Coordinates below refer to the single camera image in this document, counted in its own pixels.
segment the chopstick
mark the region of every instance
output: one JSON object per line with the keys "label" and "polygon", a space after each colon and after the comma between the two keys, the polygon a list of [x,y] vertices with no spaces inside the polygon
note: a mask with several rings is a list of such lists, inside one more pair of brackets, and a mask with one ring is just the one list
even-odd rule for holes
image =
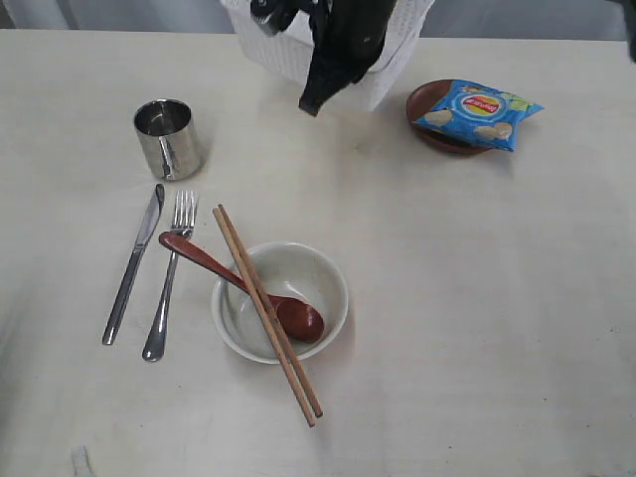
{"label": "chopstick", "polygon": [[289,385],[296,396],[296,400],[300,405],[305,419],[307,419],[307,423],[310,427],[313,427],[316,424],[316,421],[314,416],[311,414],[307,401],[309,400],[316,417],[322,416],[323,412],[311,383],[305,374],[305,370],[300,364],[300,361],[298,361],[298,357],[289,342],[289,338],[287,338],[280,321],[278,321],[275,310],[269,301],[269,296],[265,291],[262,281],[256,273],[254,264],[240,241],[239,234],[232,224],[232,221],[230,220],[230,217],[223,205],[219,204],[218,207],[214,208],[213,214],[219,224],[219,228],[221,229],[226,243],[230,248],[232,257],[234,258],[238,271],[245,282],[249,296],[256,307],[258,316],[260,317],[263,327],[265,328],[265,332],[269,337],[269,341],[271,342],[276,357],[282,366],[285,377],[289,381]]}

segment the lay's chip bag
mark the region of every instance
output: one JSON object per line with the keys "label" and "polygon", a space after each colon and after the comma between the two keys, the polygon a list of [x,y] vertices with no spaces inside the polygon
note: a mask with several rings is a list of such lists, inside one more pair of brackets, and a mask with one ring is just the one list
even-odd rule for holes
{"label": "lay's chip bag", "polygon": [[469,144],[514,151],[518,124],[543,108],[509,92],[456,79],[415,124]]}

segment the brown plate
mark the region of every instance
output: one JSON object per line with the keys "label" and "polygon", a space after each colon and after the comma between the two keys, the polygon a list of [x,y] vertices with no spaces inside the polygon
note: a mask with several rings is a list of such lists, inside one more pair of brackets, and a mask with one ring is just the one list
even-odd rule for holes
{"label": "brown plate", "polygon": [[423,84],[410,94],[406,100],[406,117],[411,129],[417,136],[434,149],[451,154],[470,156],[489,151],[490,147],[473,146],[467,142],[454,139],[437,131],[425,129],[414,122],[427,114],[450,90],[452,79],[438,79]]}

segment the knife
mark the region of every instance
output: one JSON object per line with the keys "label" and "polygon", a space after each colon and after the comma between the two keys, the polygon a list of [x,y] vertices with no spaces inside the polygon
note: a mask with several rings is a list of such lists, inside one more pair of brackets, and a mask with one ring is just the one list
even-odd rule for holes
{"label": "knife", "polygon": [[146,214],[143,216],[139,234],[137,234],[137,239],[135,240],[135,246],[132,249],[128,266],[126,266],[126,271],[121,279],[115,303],[112,305],[112,311],[108,317],[108,323],[106,323],[106,329],[101,337],[102,345],[109,346],[115,342],[115,337],[117,336],[117,331],[119,331],[119,325],[121,325],[121,319],[123,318],[123,312],[126,310],[126,304],[128,303],[128,296],[130,296],[130,289],[132,288],[132,283],[135,281],[135,275],[137,274],[141,256],[146,250],[152,233],[155,232],[155,228],[159,222],[159,216],[161,216],[161,210],[163,209],[164,195],[163,186],[157,184],[150,198],[150,204],[148,204]]}

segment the metal cup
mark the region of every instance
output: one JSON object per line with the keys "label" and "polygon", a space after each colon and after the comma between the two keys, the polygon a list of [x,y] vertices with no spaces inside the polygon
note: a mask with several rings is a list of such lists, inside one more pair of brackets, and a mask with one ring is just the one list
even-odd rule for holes
{"label": "metal cup", "polygon": [[203,164],[192,111],[176,99],[155,99],[135,112],[135,130],[152,174],[179,181]]}

